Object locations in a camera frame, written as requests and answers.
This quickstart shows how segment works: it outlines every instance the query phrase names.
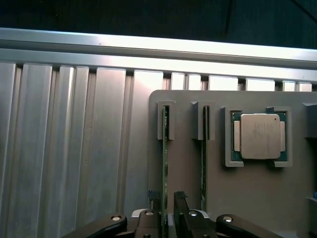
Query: black cable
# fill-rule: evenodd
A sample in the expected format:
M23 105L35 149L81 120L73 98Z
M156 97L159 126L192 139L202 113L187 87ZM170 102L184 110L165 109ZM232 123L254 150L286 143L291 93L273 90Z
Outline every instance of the black cable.
M225 30L224 30L224 35L225 36L227 36L228 33L229 33L230 19L231 19L231 15L232 15L232 8L233 8L233 0L229 0L227 19L226 19L226 26L225 26Z
M290 0L296 7L298 7L303 13L305 13L315 24L317 24L317 19L307 11L299 2L296 0Z

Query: silver screw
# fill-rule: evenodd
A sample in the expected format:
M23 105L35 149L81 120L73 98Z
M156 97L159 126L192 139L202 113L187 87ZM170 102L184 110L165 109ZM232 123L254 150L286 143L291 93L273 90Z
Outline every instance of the silver screw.
M196 217L197 216L197 212L195 211L190 211L189 215L191 215L192 217Z
M233 221L231 217L223 217L223 220L225 222L232 222Z
M151 216L151 215L154 215L154 213L152 211L149 211L149 212L145 212L145 215Z
M119 216L115 216L115 217L112 218L112 220L115 221L115 222L119 221L120 219L121 218Z

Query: aluminum panel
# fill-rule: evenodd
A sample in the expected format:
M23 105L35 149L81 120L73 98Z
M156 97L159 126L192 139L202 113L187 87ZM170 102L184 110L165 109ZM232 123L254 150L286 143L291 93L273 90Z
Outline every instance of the aluminum panel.
M0 237L4 237L7 212L7 189L9 180L10 153L9 127L14 93L15 64L0 63Z
M189 74L186 78L186 89L187 90L201 90L202 82L201 77L198 74Z
M153 91L162 88L162 72L139 70L134 72L124 201L124 213L127 216L130 216L135 209L148 206L147 136L149 97Z
M49 167L50 167L50 139L52 133L52 120L53 120L53 106L54 106L54 92L55 92L55 82L56 78L59 78L59 69L52 70L52 81L51 81L51 93L49 98L49 109L48 109L48 120L46 125L46 137L45 137L45 151L44 151L44 161L43 161L43 171L42 171L42 181L41 181L41 199L40 199L40 212L38 218L38 230L37 237L45 236L46 226L46 206L48 202L48 191L50 187L49 184Z
M53 117L50 137L48 179L46 184L45 237L60 237L61 218L64 212L64 196L67 191L67 161L69 154L71 107L74 88L74 68L61 67L55 82Z
M296 85L296 91L298 92L311 92L312 88L313 86L311 83L298 83Z
M295 82L283 81L283 91L284 92L294 92Z
M87 191L89 186L89 174L90 174L89 158L91 156L95 90L96 90L96 72L90 71L88 76L88 85L87 85L87 98L86 98L86 108L85 108L86 110L85 110L85 118L84 118L84 135L83 135L83 143L82 143L81 162L80 162L76 227L81 227L87 223L86 206L88 204Z
M62 52L39 52L0 49L0 60L7 62L32 62L57 65L85 65L96 68L118 67L125 69L157 70L164 72L184 72L217 74L233 77L294 80L316 82L317 71L309 69L282 68L237 63L218 63L180 59L155 59L125 56L105 56L73 54Z
M18 102L19 102L19 92L20 92L20 82L21 82L21 68L17 67L15 69L15 82L14 82L14 92L12 98L12 107L10 115L10 125L8 133L8 144L6 150L6 156L8 160L5 164L4 171L4 184L3 184L3 194L2 194L2 211L0 216L0 237L5 237L7 230L7 220L9 212L9 203L11 201L11 174L14 165L13 154L14 154L14 140L16 132L16 121L18 115Z
M208 89L216 91L237 91L238 78L210 75Z
M126 187L126 171L128 160L128 145L130 134L130 122L133 95L133 76L126 75L124 85L124 99L122 110L122 129L121 129L121 142L120 142L120 155L119 155L119 169L117 181L117 199L116 199L116 212L124 214L124 199Z
M275 82L273 80L246 79L247 91L275 91Z
M24 65L7 221L8 238L37 237L52 67Z
M90 145L86 222L115 212L125 70L98 68Z
M185 75L183 73L172 73L171 90L185 89Z
M71 127L65 177L65 191L60 217L60 236L76 227L78 186L83 143L84 119L89 69L78 67L75 71Z

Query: gray tray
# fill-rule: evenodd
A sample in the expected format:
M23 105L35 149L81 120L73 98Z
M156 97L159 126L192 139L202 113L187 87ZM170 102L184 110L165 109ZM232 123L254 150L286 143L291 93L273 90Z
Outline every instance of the gray tray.
M173 193L185 191L190 208L201 207L201 147L194 140L193 102L212 101L214 140L209 141L207 213L211 219L229 213L275 232L305 231L308 200L315 186L315 147L307 134L306 106L317 93L247 91L155 91L149 102L149 189L161 189L162 141L158 140L158 102L175 102L174 140L168 145L168 211ZM268 167L265 161L245 161L240 168L224 166L224 118L221 108L264 113L266 107L289 107L292 165Z

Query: aluminum rail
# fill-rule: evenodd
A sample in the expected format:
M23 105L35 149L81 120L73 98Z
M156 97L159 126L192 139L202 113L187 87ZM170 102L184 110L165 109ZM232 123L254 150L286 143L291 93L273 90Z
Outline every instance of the aluminum rail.
M0 48L317 67L317 50L10 28L0 28Z
M58 52L24 51L0 49L0 60L16 63L81 65L90 68L110 67L129 70L155 70L163 72L197 73L200 75L226 75L241 78L291 80L298 82L316 82L317 71L260 65L189 61L180 59L154 59L124 56L102 56Z

